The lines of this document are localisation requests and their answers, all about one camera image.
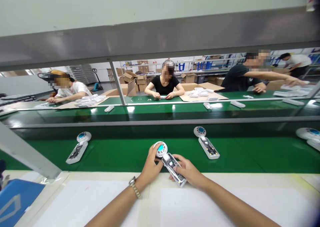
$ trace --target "black t-shirt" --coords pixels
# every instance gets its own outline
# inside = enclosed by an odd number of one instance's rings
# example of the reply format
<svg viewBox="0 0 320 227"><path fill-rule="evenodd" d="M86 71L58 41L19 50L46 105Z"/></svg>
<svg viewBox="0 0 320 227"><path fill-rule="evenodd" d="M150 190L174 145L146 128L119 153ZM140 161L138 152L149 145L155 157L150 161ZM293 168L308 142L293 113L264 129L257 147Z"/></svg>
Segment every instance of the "black t-shirt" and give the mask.
<svg viewBox="0 0 320 227"><path fill-rule="evenodd" d="M220 90L220 92L247 91L249 86L262 82L258 78L244 77L243 75L247 72L247 67L243 64L232 67L221 84L225 89Z"/></svg>
<svg viewBox="0 0 320 227"><path fill-rule="evenodd" d="M156 92L158 92L160 95L168 95L169 93L173 92L173 89L179 84L179 81L175 76L171 78L169 84L165 87L161 84L160 76L156 76L151 80L151 82L154 84Z"/></svg>

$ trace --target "person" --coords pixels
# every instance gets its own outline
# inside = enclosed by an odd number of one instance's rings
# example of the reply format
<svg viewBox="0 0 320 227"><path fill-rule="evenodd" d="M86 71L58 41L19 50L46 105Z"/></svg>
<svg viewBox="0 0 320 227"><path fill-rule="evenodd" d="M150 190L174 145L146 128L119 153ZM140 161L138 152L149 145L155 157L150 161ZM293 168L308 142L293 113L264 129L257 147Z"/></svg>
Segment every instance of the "person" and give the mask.
<svg viewBox="0 0 320 227"><path fill-rule="evenodd" d="M156 152L162 145L158 143L155 148L149 148L147 160L144 168L135 180L134 185L125 188L116 198L105 206L85 227L117 227L126 218L140 193L156 179L161 168L162 161L156 158ZM181 155L174 154L179 159L181 167L175 166L173 169L183 175L187 181L195 188L205 192L234 222L237 226L279 226L274 221L243 202L241 199L231 194L229 191L208 179L201 174L197 168Z"/></svg>
<svg viewBox="0 0 320 227"><path fill-rule="evenodd" d="M63 71L52 70L49 73L42 73L51 85L60 87L55 97L50 97L46 101L50 103L60 103L63 101L74 101L84 96L92 96L85 84L76 82L69 74Z"/></svg>
<svg viewBox="0 0 320 227"><path fill-rule="evenodd" d="M144 92L156 99L160 99L160 95L166 95L167 100L172 99L175 96L183 95L185 93L184 88L174 76L173 72L174 62L167 59L162 64L162 74L153 78Z"/></svg>
<svg viewBox="0 0 320 227"><path fill-rule="evenodd" d="M289 71L291 72L291 76L296 78L302 76L306 72L307 67L312 63L310 57L306 55L291 55L290 53L282 54L279 59L286 62L283 68L293 65Z"/></svg>
<svg viewBox="0 0 320 227"><path fill-rule="evenodd" d="M221 84L224 89L219 92L247 91L249 86L254 86L254 92L265 93L267 87L261 79L284 80L290 86L305 85L303 81L289 75L259 71L259 66L263 64L266 57L266 53L247 53L244 63L237 64L228 71Z"/></svg>

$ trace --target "wristwatch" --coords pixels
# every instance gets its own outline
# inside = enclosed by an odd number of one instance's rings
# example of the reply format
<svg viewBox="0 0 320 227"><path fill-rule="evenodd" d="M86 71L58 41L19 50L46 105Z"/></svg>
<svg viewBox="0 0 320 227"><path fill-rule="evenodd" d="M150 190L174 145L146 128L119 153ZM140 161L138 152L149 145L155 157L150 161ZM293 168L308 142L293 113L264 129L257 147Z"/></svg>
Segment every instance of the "wristwatch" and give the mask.
<svg viewBox="0 0 320 227"><path fill-rule="evenodd" d="M131 179L131 181L129 181L129 186L131 186L131 187L133 188L133 190L134 190L134 192L136 193L137 197L140 198L141 195L140 195L140 193L139 193L136 185L134 184L135 182L136 182L136 177L134 176L134 177Z"/></svg>

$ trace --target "hand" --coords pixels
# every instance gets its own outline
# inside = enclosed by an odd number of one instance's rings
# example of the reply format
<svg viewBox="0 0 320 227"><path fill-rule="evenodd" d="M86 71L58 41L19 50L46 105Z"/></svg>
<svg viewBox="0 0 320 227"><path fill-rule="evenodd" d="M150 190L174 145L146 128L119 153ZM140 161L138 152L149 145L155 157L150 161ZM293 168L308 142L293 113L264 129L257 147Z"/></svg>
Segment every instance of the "hand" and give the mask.
<svg viewBox="0 0 320 227"><path fill-rule="evenodd" d="M139 191L142 191L147 185L149 185L157 175L160 173L161 168L163 167L163 163L161 160L156 158L156 153L158 151L159 146L162 145L162 142L158 143L154 148L154 144L150 147L148 157L146 163L144 164L144 168L137 178L138 184L136 185Z"/></svg>
<svg viewBox="0 0 320 227"><path fill-rule="evenodd" d="M255 87L255 88L253 88L252 91L257 92L257 93L266 93L265 88L261 88L261 87Z"/></svg>
<svg viewBox="0 0 320 227"><path fill-rule="evenodd" d="M154 92L152 95L155 99L160 99L160 94L158 92Z"/></svg>
<svg viewBox="0 0 320 227"><path fill-rule="evenodd" d="M285 80L286 85L293 87L293 86L305 86L305 82L299 80L298 78L288 76L287 79Z"/></svg>
<svg viewBox="0 0 320 227"><path fill-rule="evenodd" d="M170 99L172 99L172 98L174 98L174 93L173 92L170 92L167 96L166 96L166 99L167 100L170 100Z"/></svg>
<svg viewBox="0 0 320 227"><path fill-rule="evenodd" d="M179 159L180 161L178 161L178 163L182 166L182 168L175 166L173 170L178 174L183 175L187 181L197 189L204 190L209 179L201 174L188 159L178 154L173 154L172 156Z"/></svg>
<svg viewBox="0 0 320 227"><path fill-rule="evenodd" d="M50 97L50 98L46 99L46 102L52 103L53 101L54 101L54 97Z"/></svg>

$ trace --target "white t-shirt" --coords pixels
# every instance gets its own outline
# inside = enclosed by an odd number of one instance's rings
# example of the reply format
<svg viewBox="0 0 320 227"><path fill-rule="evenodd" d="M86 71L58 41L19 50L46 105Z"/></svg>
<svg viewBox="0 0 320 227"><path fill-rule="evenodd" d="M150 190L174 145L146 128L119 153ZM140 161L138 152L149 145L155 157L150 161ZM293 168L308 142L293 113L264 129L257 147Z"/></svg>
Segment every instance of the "white t-shirt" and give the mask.
<svg viewBox="0 0 320 227"><path fill-rule="evenodd" d="M70 88L60 88L58 90L58 94L56 96L59 96L61 98L65 98L65 97L77 94L80 91L85 92L86 96L92 96L91 92L88 90L86 85L83 84L82 82L74 82L72 87L70 87Z"/></svg>
<svg viewBox="0 0 320 227"><path fill-rule="evenodd" d="M298 67L304 67L312 63L311 59L305 55L291 55L290 59L286 61L288 65L296 65L301 62Z"/></svg>

